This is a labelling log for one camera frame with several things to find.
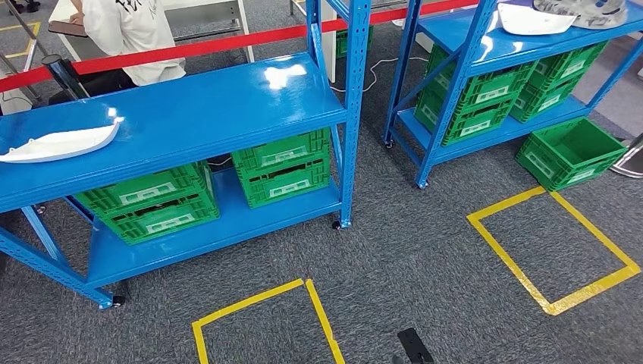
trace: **blue shelf board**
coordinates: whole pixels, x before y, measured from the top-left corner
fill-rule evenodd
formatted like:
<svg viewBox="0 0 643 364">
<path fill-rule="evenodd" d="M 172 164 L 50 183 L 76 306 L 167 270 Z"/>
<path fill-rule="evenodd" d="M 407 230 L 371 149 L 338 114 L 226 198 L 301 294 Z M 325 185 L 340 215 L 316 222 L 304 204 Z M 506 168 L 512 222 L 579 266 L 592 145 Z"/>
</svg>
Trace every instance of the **blue shelf board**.
<svg viewBox="0 0 643 364">
<path fill-rule="evenodd" d="M 413 115 L 415 109 L 416 108 L 408 108 L 407 110 L 402 110 L 397 113 L 397 116 L 406 129 L 415 137 L 419 145 L 426 150 L 431 141 L 431 133 L 424 125 L 420 124 Z M 446 162 L 462 155 L 521 137 L 534 130 L 542 129 L 543 127 L 548 127 L 581 115 L 587 115 L 588 113 L 589 110 L 585 107 L 585 104 L 570 96 L 560 105 L 543 112 L 527 123 L 520 123 L 511 116 L 508 116 L 502 125 L 495 130 L 490 130 L 487 133 L 482 133 L 448 146 L 439 145 L 431 163 L 436 165 Z"/>
<path fill-rule="evenodd" d="M 37 164 L 0 163 L 0 212 L 347 121 L 308 53 L 194 74 L 0 117 L 0 154 L 29 138 L 109 125 L 105 148 Z"/>
<path fill-rule="evenodd" d="M 328 187 L 257 209 L 248 207 L 234 169 L 215 173 L 214 182 L 218 220 L 133 246 L 95 222 L 87 283 L 101 287 L 341 209 L 332 179 Z"/>
<path fill-rule="evenodd" d="M 507 2 L 530 7 L 532 3 L 532 0 Z M 565 33 L 547 36 L 510 34 L 503 29 L 495 11 L 468 75 L 485 74 L 643 30 L 643 6 L 631 1 L 627 1 L 627 5 L 628 18 L 620 27 L 606 30 L 570 27 Z M 471 8 L 425 17 L 419 20 L 418 31 L 432 38 L 441 48 L 454 52 L 464 43 L 474 13 L 475 8 Z"/>
</svg>

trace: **black letters on shirt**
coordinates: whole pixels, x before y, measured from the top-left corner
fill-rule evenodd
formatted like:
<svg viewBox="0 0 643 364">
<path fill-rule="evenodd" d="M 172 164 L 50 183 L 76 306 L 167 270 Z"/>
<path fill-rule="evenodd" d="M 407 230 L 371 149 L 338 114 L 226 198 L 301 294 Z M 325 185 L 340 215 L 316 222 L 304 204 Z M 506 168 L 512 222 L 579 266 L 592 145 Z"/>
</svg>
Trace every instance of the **black letters on shirt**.
<svg viewBox="0 0 643 364">
<path fill-rule="evenodd" d="M 140 0 L 116 0 L 116 4 L 123 7 L 126 12 L 138 11 L 141 4 Z"/>
</svg>

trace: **white plastic part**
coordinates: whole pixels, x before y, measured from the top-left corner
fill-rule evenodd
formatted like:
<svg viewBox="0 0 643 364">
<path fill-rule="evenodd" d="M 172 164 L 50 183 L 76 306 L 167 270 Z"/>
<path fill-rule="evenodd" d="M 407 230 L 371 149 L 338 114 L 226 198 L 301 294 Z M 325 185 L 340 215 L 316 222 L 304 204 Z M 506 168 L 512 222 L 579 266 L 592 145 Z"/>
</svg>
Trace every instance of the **white plastic part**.
<svg viewBox="0 0 643 364">
<path fill-rule="evenodd" d="M 503 28 L 519 36 L 542 36 L 564 33 L 576 19 L 574 15 L 548 14 L 529 6 L 498 4 Z"/>
<path fill-rule="evenodd" d="M 115 118 L 114 123 L 107 127 L 64 131 L 29 139 L 27 144 L 9 148 L 9 153 L 0 155 L 0 162 L 51 162 L 93 152 L 114 139 L 122 121 L 123 118 Z"/>
</svg>

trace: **gray cap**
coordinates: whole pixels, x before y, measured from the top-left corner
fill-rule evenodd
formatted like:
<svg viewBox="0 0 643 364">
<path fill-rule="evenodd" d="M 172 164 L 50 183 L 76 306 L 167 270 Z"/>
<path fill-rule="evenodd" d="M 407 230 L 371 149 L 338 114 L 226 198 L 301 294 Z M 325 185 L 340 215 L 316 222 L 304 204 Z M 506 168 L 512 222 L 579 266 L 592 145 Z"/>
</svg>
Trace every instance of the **gray cap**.
<svg viewBox="0 0 643 364">
<path fill-rule="evenodd" d="M 549 14 L 576 15 L 575 27 L 609 29 L 627 19 L 626 0 L 534 0 L 534 8 Z"/>
</svg>

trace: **yellow tape square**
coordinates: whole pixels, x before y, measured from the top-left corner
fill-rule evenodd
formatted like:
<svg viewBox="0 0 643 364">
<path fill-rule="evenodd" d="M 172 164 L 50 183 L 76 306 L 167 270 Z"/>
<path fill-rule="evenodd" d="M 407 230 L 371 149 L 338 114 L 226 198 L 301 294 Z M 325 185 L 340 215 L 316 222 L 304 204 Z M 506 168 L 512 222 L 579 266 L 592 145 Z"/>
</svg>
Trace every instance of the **yellow tape square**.
<svg viewBox="0 0 643 364">
<path fill-rule="evenodd" d="M 603 277 L 595 282 L 588 284 L 587 286 L 573 292 L 560 300 L 550 303 L 544 298 L 543 294 L 536 288 L 536 286 L 527 278 L 527 276 L 522 272 L 520 267 L 513 261 L 513 259 L 507 254 L 503 247 L 497 242 L 497 240 L 491 236 L 491 233 L 485 228 L 481 220 L 487 218 L 497 212 L 500 212 L 504 209 L 507 209 L 511 206 L 519 204 L 526 201 L 527 199 L 532 198 L 533 196 L 540 195 L 545 193 L 543 187 L 536 187 L 529 191 L 520 193 L 504 201 L 500 201 L 496 204 L 493 204 L 487 208 L 484 208 L 480 211 L 473 212 L 466 218 L 469 220 L 471 225 L 482 235 L 482 237 L 487 241 L 489 246 L 498 254 L 500 259 L 507 265 L 509 270 L 513 275 L 518 278 L 518 281 L 522 286 L 529 292 L 529 294 L 534 297 L 534 300 L 542 307 L 542 309 L 550 315 L 558 315 L 561 312 L 565 312 L 568 309 L 578 305 L 581 302 L 585 302 L 590 298 L 596 296 L 597 294 L 616 286 L 617 284 L 623 282 L 624 280 L 634 277 L 641 272 L 641 269 L 638 265 L 632 261 L 612 240 L 601 233 L 585 216 L 583 216 L 579 210 L 572 206 L 567 200 L 565 200 L 558 192 L 550 192 L 550 195 L 567 210 L 572 216 L 576 218 L 585 228 L 587 228 L 609 251 L 617 256 L 623 263 L 625 267 L 615 271 L 614 273 Z"/>
<path fill-rule="evenodd" d="M 33 32 L 33 35 L 38 36 L 38 32 L 40 31 L 40 22 L 36 21 L 34 23 L 28 23 L 28 27 L 31 28 L 31 31 Z M 4 27 L 0 28 L 0 32 L 6 31 L 6 30 L 13 30 L 13 29 L 21 29 L 22 26 L 20 25 L 12 25 L 10 27 Z M 33 39 L 29 39 L 29 42 L 27 42 L 27 47 L 24 49 L 24 52 L 19 52 L 19 53 L 14 53 L 11 55 L 6 55 L 6 58 L 16 58 L 16 57 L 22 57 L 23 55 L 28 55 L 29 54 L 29 49 L 31 48 L 31 45 L 33 44 Z"/>
<path fill-rule="evenodd" d="M 328 345 L 331 347 L 335 362 L 337 364 L 345 364 L 340 352 L 339 345 L 337 344 L 336 340 L 333 338 L 333 331 L 331 330 L 331 324 L 328 322 L 328 318 L 326 317 L 326 312 L 324 311 L 324 307 L 322 307 L 322 302 L 319 300 L 319 296 L 317 295 L 317 290 L 315 289 L 315 285 L 312 283 L 312 280 L 307 279 L 306 282 L 304 282 L 303 279 L 301 278 L 286 284 L 282 284 L 279 287 L 272 288 L 265 292 L 261 292 L 259 294 L 256 294 L 255 296 L 246 298 L 240 302 L 229 305 L 228 307 L 224 307 L 223 309 L 219 309 L 218 311 L 213 312 L 207 315 L 206 317 L 200 318 L 195 322 L 193 322 L 192 330 L 194 332 L 194 339 L 196 341 L 196 352 L 199 355 L 199 363 L 208 364 L 208 354 L 205 350 L 205 341 L 203 340 L 202 328 L 204 325 L 207 325 L 226 315 L 230 315 L 231 313 L 235 313 L 236 311 L 239 311 L 240 309 L 244 309 L 247 306 L 253 305 L 255 303 L 259 303 L 263 300 L 267 300 L 268 298 L 275 297 L 279 294 L 282 294 L 284 292 L 287 292 L 297 287 L 301 287 L 303 285 L 306 286 L 308 295 L 310 295 L 310 300 L 312 302 L 313 307 L 315 308 L 315 312 L 317 313 L 317 318 L 321 323 L 321 328 L 324 329 L 324 335 L 326 336 Z"/>
</svg>

